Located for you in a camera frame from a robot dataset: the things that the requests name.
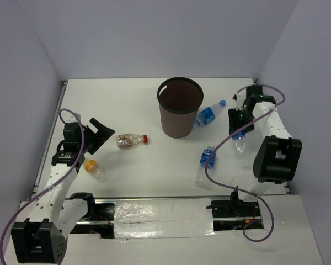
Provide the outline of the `blue label bottle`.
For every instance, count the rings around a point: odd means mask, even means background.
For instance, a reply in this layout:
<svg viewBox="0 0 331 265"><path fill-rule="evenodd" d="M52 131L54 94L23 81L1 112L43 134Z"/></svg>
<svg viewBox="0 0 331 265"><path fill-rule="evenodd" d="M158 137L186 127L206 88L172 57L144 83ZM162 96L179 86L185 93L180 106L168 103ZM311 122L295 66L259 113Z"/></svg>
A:
<svg viewBox="0 0 331 265"><path fill-rule="evenodd" d="M245 156L245 132L239 132L232 138L236 147L237 153L240 157Z"/></svg>
<svg viewBox="0 0 331 265"><path fill-rule="evenodd" d="M214 145L209 145L201 154L199 167L196 172L195 185L199 188L211 190L212 182L208 179L205 169L213 171L215 167L216 154L212 154L215 149Z"/></svg>

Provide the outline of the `clear bottle red cap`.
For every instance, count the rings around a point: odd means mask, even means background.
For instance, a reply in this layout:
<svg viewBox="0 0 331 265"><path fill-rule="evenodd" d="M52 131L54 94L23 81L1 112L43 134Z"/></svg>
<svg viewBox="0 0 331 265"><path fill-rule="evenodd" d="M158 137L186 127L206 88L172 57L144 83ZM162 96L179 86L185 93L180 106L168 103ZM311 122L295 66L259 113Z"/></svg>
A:
<svg viewBox="0 0 331 265"><path fill-rule="evenodd" d="M137 134L122 134L116 137L116 144L119 149L133 149L140 144L148 144L147 135L137 135Z"/></svg>

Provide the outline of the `clear bottle orange label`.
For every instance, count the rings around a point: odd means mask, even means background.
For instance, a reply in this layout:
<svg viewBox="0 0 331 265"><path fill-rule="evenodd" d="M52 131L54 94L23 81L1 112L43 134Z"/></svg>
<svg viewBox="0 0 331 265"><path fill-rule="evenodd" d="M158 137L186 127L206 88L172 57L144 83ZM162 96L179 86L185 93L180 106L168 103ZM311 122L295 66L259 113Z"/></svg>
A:
<svg viewBox="0 0 331 265"><path fill-rule="evenodd" d="M105 181L104 170L96 160L86 160L84 163L84 169L96 181L101 183Z"/></svg>

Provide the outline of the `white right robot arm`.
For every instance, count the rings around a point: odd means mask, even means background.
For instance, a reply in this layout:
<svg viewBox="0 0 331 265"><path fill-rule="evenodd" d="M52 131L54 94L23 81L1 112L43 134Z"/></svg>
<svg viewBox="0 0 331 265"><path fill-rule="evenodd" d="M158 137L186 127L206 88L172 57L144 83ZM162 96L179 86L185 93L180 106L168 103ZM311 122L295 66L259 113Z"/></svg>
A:
<svg viewBox="0 0 331 265"><path fill-rule="evenodd" d="M272 122L278 120L274 97L265 95L259 85L246 87L245 93L242 106L228 110L228 138L237 148L229 159L243 155L247 133L261 130L263 137L258 141L252 182L243 189L247 195L259 196L269 183L293 179L302 142L272 127ZM196 180L197 187L211 189L214 179L210 173L225 173L216 158L220 145L210 136L221 132L213 122L226 102L218 99L213 106L201 109L203 99L203 90L196 82L185 78L167 80L157 91L163 132L155 133L150 124L146 135L118 135L115 145L102 152L102 165L115 181L135 176L143 190L159 194L183 195L192 180Z"/></svg>

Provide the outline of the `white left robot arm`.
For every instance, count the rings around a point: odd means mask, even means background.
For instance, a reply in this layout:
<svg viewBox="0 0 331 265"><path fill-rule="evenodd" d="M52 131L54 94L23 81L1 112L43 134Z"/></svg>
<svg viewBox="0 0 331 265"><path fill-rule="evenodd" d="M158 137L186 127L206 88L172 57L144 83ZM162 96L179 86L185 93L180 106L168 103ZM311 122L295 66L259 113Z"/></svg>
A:
<svg viewBox="0 0 331 265"><path fill-rule="evenodd" d="M96 131L81 123L72 113L64 123L63 139L51 160L47 184L30 202L34 205L24 221L15 221L11 238L17 261L21 264L61 264L67 251L68 235L81 218L90 220L97 214L91 193L67 192L85 161L85 154L94 154L115 134L91 118Z"/></svg>

